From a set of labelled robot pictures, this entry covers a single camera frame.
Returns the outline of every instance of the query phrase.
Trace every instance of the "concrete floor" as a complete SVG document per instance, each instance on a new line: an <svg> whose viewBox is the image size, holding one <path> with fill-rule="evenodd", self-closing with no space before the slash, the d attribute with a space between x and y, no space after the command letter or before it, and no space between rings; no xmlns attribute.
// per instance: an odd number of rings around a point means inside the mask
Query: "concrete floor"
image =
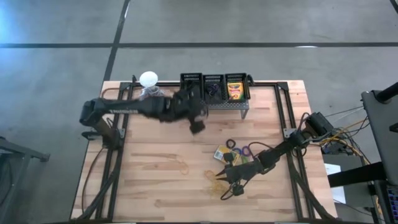
<svg viewBox="0 0 398 224"><path fill-rule="evenodd" d="M112 42L123 0L0 1L0 43ZM135 0L121 42L397 42L388 0ZM0 135L51 153L34 161L14 223L68 219L87 141L78 123L98 96L110 49L0 49ZM305 80L313 111L361 105L362 91L397 81L398 48L119 49L111 80L147 70L161 80L182 72L247 72L256 80ZM333 123L345 126L363 111ZM372 162L371 130L356 136ZM369 217L338 207L345 220Z"/></svg>

